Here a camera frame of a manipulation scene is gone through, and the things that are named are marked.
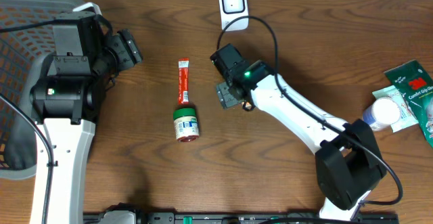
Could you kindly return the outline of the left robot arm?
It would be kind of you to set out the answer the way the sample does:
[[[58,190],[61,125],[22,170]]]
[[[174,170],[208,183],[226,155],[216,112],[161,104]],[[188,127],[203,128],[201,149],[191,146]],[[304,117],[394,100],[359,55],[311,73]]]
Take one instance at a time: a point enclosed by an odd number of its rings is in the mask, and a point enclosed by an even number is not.
[[[30,89],[38,130],[31,223],[82,223],[91,142],[106,92],[143,61],[127,29],[112,32],[99,13],[63,13],[52,20],[55,52]]]

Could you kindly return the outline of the red box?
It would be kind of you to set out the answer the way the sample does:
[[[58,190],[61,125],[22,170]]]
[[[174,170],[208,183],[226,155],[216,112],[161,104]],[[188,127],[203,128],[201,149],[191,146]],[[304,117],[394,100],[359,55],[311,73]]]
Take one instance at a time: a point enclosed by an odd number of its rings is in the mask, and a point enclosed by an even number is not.
[[[181,58],[178,61],[179,69],[179,95],[178,104],[189,103],[189,89],[188,89],[188,78],[189,78],[189,58]]]

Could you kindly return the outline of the white cotton swab tub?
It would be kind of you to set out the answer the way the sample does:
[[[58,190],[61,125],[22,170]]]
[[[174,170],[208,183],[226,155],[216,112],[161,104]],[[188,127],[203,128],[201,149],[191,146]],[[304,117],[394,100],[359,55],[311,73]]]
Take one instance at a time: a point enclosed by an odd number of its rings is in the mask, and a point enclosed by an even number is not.
[[[362,120],[373,131],[381,131],[396,123],[401,117],[398,104],[389,97],[376,99],[370,107],[364,110]]]

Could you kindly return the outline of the white barcode scanner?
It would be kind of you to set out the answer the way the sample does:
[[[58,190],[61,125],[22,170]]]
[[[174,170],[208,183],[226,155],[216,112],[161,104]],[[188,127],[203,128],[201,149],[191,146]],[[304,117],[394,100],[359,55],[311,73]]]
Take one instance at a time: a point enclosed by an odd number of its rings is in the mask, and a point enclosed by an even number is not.
[[[247,0],[219,0],[221,29],[223,30],[234,19],[248,15]]]

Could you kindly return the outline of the orange Kleenex tissue pack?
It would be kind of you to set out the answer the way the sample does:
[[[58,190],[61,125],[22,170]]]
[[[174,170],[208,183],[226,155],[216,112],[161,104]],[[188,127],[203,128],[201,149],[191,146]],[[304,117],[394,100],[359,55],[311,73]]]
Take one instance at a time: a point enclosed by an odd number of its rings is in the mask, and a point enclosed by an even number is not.
[[[252,111],[253,109],[255,109],[255,106],[253,104],[249,103],[249,102],[244,102],[242,108],[245,111],[249,112],[249,111]]]

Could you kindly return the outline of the green 3M gloves package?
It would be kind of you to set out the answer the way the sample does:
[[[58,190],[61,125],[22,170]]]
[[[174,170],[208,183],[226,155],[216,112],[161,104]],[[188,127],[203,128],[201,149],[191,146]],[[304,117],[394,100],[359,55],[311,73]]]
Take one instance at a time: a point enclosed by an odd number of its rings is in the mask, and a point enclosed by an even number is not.
[[[426,141],[432,146],[432,78],[417,60],[384,72],[403,96]]]

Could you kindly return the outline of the black mounting rail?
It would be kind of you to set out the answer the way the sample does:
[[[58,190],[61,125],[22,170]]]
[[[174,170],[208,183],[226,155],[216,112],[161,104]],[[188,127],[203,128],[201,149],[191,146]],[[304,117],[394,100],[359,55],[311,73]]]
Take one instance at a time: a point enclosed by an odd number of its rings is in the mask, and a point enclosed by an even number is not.
[[[84,215],[83,223],[101,223],[104,214]],[[172,212],[153,212],[148,214],[138,214],[135,223],[143,224],[221,224],[221,223],[262,223],[270,219],[280,219],[287,217],[294,218],[314,218],[319,216],[313,212],[290,212],[287,214],[175,214]],[[389,223],[398,224],[397,214],[361,214],[359,213],[352,221],[357,223]]]

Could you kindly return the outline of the grey plastic shopping basket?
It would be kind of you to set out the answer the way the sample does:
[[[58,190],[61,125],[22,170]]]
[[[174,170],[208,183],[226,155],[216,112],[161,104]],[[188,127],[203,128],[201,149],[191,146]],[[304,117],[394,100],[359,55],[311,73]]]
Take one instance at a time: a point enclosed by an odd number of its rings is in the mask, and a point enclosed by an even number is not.
[[[27,116],[30,88],[44,59],[55,51],[47,21],[70,12],[83,0],[1,0],[1,94]],[[33,129],[7,104],[1,104],[1,178],[22,180],[35,175],[37,138]]]

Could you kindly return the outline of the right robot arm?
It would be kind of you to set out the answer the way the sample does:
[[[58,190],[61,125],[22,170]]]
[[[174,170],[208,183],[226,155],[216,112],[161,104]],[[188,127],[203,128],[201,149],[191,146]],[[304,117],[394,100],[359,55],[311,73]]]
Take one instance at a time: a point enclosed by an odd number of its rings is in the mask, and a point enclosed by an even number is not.
[[[314,154],[318,186],[325,195],[319,218],[353,221],[362,201],[386,175],[371,127],[317,107],[261,60],[212,63],[228,94],[276,118]]]

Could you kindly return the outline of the mint green wipes pack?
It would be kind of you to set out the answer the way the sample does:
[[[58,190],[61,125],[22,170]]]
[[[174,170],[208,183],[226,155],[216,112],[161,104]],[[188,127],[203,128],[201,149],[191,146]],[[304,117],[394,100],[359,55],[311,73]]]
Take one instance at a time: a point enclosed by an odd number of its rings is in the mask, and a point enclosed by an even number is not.
[[[398,107],[401,111],[401,117],[396,123],[391,125],[393,133],[396,133],[400,130],[406,129],[408,127],[411,127],[419,123],[416,117],[413,115],[410,108],[408,107],[407,102],[405,101],[401,93],[394,85],[391,85],[389,87],[377,91],[373,91],[372,94],[376,99],[382,97],[389,97],[396,104],[398,104]]]

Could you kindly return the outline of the green lid jar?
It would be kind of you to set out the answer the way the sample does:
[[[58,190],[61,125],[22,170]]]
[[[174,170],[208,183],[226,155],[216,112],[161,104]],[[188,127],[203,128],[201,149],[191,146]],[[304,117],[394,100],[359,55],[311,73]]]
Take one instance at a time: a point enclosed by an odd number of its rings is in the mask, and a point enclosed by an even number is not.
[[[181,108],[173,113],[175,136],[178,142],[194,141],[199,138],[199,123],[194,108]]]

